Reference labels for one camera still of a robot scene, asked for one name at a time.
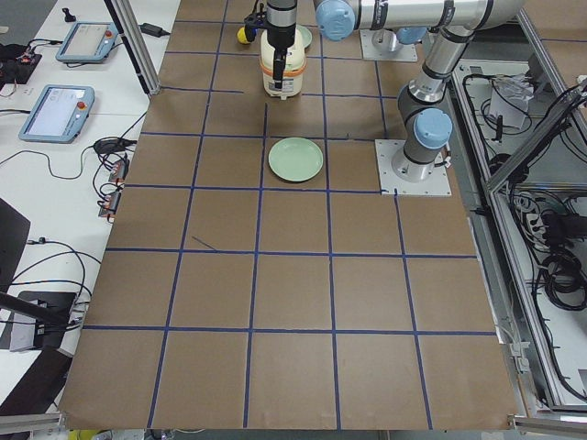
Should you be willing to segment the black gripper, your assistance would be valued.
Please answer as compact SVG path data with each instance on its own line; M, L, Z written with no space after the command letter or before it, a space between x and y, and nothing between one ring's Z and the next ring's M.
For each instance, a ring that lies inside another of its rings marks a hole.
M294 44L294 0L268 0L266 5L268 42L275 48L272 78L277 90L282 89L285 50Z

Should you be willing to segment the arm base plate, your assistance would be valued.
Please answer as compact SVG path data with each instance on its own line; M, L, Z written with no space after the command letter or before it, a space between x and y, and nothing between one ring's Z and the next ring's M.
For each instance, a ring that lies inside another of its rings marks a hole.
M447 167L440 152L433 162L420 165L409 161L405 156L402 139L376 139L375 149L383 195L452 195Z
M402 44L391 30L360 31L362 58L368 61L417 62L415 44Z

